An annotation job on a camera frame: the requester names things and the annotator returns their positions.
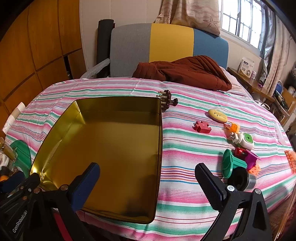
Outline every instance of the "pink and green striped fabric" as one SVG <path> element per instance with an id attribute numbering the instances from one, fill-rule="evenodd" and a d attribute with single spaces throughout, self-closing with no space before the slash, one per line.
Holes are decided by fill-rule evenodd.
<path id="1" fill-rule="evenodd" d="M 221 175 L 222 155 L 234 149 L 222 123 L 205 113 L 212 108 L 223 111 L 228 120 L 252 135 L 253 149 L 261 161 L 258 185 L 268 210 L 276 208 L 291 192 L 295 176 L 285 150 L 292 147 L 281 128 L 286 144 L 278 142 L 276 118 L 240 92 L 209 91 L 186 85 L 133 78 L 70 80 L 54 84 L 38 95 L 18 117 L 8 132 L 11 143 L 21 139 L 31 151 L 32 161 L 46 135 L 65 109 L 76 99 L 103 96 L 151 96 L 170 90 L 179 104 L 163 113 L 163 160 L 155 220 L 147 225 L 107 220 L 78 212 L 81 220 L 112 233 L 135 240 L 200 240 L 218 212 L 214 211 L 194 177 L 194 168 L 204 162 L 211 172 Z M 209 134 L 193 130 L 197 120 L 207 121 Z M 228 231 L 232 233 L 241 210 Z"/>

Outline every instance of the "yellow oval soap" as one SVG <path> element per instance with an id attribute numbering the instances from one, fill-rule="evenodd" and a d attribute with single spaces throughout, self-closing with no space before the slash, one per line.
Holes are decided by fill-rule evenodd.
<path id="1" fill-rule="evenodd" d="M 226 123 L 227 122 L 227 116 L 222 113 L 219 110 L 215 110 L 215 109 L 210 109 L 208 111 L 209 116 L 214 119 L 215 121 L 221 122 L 221 123 Z"/>

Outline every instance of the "metal screw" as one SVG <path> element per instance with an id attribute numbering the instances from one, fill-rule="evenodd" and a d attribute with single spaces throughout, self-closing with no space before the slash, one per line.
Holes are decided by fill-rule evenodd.
<path id="1" fill-rule="evenodd" d="M 261 190 L 258 189 L 258 188 L 256 188 L 256 189 L 255 189 L 255 193 L 257 193 L 257 194 L 261 194 Z"/>
<path id="2" fill-rule="evenodd" d="M 231 192 L 235 190 L 234 186 L 231 186 L 231 185 L 227 186 L 227 189 L 228 191 L 231 191 Z"/>
<path id="3" fill-rule="evenodd" d="M 35 188 L 34 189 L 34 193 L 39 193 L 40 192 L 40 188 Z"/>
<path id="4" fill-rule="evenodd" d="M 62 185 L 61 187 L 60 187 L 60 189 L 62 190 L 62 191 L 66 191 L 66 190 L 68 190 L 68 185 Z"/>

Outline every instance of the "bed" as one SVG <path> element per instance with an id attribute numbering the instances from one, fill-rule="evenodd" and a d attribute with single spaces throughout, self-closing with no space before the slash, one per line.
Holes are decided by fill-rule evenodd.
<path id="1" fill-rule="evenodd" d="M 268 211 L 273 210 L 289 196 L 296 181 L 284 153 L 292 147 L 282 128 L 286 143 L 279 143 L 275 131 L 277 119 L 254 102 L 235 79 L 231 80 L 233 89 L 222 92 L 121 77 L 131 76 L 139 62 L 173 61 L 193 55 L 208 55 L 226 68 L 228 44 L 220 37 L 183 26 L 132 24 L 115 28 L 110 57 L 89 70 L 90 73 L 109 66 L 110 78 L 69 80 L 48 87 L 21 113 L 6 141 L 25 141 L 33 162 L 46 135 L 74 100 L 103 96 L 156 97 L 159 91 L 168 89 L 179 104 L 162 115 L 163 158 L 154 221 L 147 225 L 124 223 L 78 211 L 80 219 L 135 240 L 200 240 L 218 212 L 209 205 L 195 179 L 194 168 L 203 162 L 214 175 L 222 178 L 223 152 L 235 147 L 223 124 L 205 115 L 213 108 L 220 109 L 229 121 L 241 126 L 241 131 L 252 135 L 253 151 L 262 159 L 257 188 L 262 190 Z M 212 131 L 209 134 L 194 131 L 197 120 L 208 122 Z M 234 231 L 240 214 L 238 210 L 228 235 Z"/>
<path id="2" fill-rule="evenodd" d="M 197 163 L 204 162 L 211 172 L 221 175 L 222 154 L 234 149 L 223 124 L 209 119 L 211 108 L 222 110 L 230 121 L 250 133 L 254 153 L 261 157 L 258 185 L 269 211 L 284 201 L 295 183 L 285 150 L 292 147 L 278 142 L 276 118 L 247 94 L 230 90 L 209 91 L 186 85 L 133 78 L 69 80 L 54 84 L 38 95 L 21 113 L 6 140 L 17 139 L 30 147 L 32 161 L 51 127 L 76 99 L 103 96 L 150 96 L 169 89 L 179 104 L 163 113 L 163 160 L 155 220 L 147 225 L 101 219 L 79 211 L 81 220 L 135 240 L 199 240 L 217 216 L 194 177 Z M 193 130 L 196 120 L 207 121 L 209 134 Z M 233 220 L 228 234 L 234 231 L 241 211 Z"/>

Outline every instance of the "wooden desk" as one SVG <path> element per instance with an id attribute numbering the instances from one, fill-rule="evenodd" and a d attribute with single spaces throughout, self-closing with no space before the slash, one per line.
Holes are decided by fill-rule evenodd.
<path id="1" fill-rule="evenodd" d="M 268 91 L 264 88 L 261 88 L 258 86 L 258 82 L 255 80 L 251 80 L 247 77 L 244 77 L 240 75 L 235 69 L 232 68 L 227 68 L 227 71 L 236 77 L 238 81 L 241 81 L 244 85 L 247 86 L 247 91 L 252 94 L 252 93 L 258 93 L 260 96 L 269 99 L 271 102 L 274 102 L 275 99 L 272 97 L 272 95 L 268 94 Z"/>

